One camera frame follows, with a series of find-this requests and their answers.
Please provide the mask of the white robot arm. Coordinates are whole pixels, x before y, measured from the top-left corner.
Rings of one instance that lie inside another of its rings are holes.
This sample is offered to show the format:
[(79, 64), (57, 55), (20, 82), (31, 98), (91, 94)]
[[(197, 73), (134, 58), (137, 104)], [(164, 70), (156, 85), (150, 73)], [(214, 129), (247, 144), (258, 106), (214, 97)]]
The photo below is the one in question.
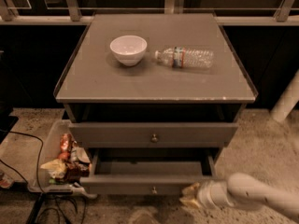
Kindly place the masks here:
[(234, 173), (226, 180), (194, 183), (182, 190), (179, 199), (195, 209), (230, 207), (255, 211), (267, 206), (294, 222), (299, 222), (299, 195), (276, 189), (251, 175)]

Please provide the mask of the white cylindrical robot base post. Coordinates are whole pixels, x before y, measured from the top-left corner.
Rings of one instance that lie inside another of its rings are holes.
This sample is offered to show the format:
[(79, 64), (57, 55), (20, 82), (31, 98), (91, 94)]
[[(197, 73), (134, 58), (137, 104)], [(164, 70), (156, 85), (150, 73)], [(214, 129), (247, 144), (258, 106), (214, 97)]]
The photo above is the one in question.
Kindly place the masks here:
[(271, 117), (277, 121), (284, 121), (299, 102), (299, 70), (295, 73), (286, 90), (281, 94), (277, 103), (270, 112)]

